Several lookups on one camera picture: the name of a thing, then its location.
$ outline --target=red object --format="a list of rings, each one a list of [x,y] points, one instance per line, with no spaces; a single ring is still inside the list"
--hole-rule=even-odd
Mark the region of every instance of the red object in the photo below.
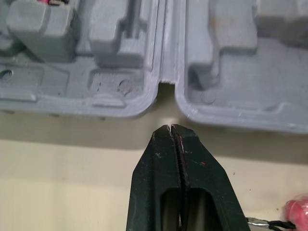
[[[297,231],[308,231],[308,195],[298,196],[285,205],[285,218],[295,224]]]
[[[45,3],[45,4],[48,4],[48,3],[49,3],[49,0],[38,0],[38,1],[43,2],[43,3]]]

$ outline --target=table surface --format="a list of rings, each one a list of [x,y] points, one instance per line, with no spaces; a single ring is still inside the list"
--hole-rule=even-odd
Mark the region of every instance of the table surface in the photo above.
[[[278,219],[308,193],[308,136],[230,131],[188,122],[174,87],[137,119],[0,115],[0,229],[125,230],[131,175],[152,132],[192,128],[225,168],[246,216]]]

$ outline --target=pink item in case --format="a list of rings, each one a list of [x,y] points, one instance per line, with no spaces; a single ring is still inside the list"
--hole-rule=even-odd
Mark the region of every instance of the pink item in case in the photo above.
[[[286,203],[285,218],[296,225],[297,231],[308,231],[308,194]]]

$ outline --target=gray plastic case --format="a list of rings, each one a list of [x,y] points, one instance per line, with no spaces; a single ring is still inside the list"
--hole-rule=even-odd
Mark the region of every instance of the gray plastic case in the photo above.
[[[0,109],[308,133],[308,0],[0,0]]]

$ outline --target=metal clip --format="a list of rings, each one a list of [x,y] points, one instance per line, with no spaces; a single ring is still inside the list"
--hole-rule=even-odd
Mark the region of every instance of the metal clip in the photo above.
[[[259,220],[256,218],[247,218],[248,225],[258,226],[261,228],[269,229],[269,222],[267,220]]]

